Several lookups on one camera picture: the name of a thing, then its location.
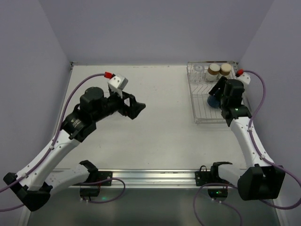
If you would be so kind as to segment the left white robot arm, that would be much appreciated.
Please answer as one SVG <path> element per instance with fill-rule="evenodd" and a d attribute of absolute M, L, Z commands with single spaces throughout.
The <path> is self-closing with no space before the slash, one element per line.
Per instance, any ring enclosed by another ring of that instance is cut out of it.
<path fill-rule="evenodd" d="M 96 184 L 100 178 L 97 167 L 88 160 L 57 175 L 51 172 L 74 148 L 81 144 L 100 120 L 119 112 L 135 119 L 146 107 L 132 94 L 109 91 L 105 97 L 99 87 L 90 87 L 80 97 L 72 113 L 67 115 L 59 131 L 47 146 L 26 167 L 7 173 L 3 180 L 30 211 L 43 207 L 56 192 L 75 184 Z"/>

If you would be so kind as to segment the dark blue mug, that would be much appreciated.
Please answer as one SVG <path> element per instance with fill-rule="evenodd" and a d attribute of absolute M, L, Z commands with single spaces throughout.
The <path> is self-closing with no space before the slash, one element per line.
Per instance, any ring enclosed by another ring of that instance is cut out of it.
<path fill-rule="evenodd" d="M 207 103 L 211 108 L 219 109 L 221 106 L 221 99 L 219 97 L 209 95 L 207 98 Z"/>

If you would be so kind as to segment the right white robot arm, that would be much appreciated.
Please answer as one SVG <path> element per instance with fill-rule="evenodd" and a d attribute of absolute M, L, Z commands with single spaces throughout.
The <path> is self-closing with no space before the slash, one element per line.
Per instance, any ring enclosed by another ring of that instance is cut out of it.
<path fill-rule="evenodd" d="M 215 162 L 211 167 L 213 176 L 236 186 L 244 201 L 276 199 L 285 173 L 269 164 L 272 159 L 256 134 L 249 109 L 242 104 L 244 91 L 240 80 L 221 77 L 209 92 L 220 102 L 221 115 L 234 133 L 246 162 L 245 171 L 230 162 Z"/>

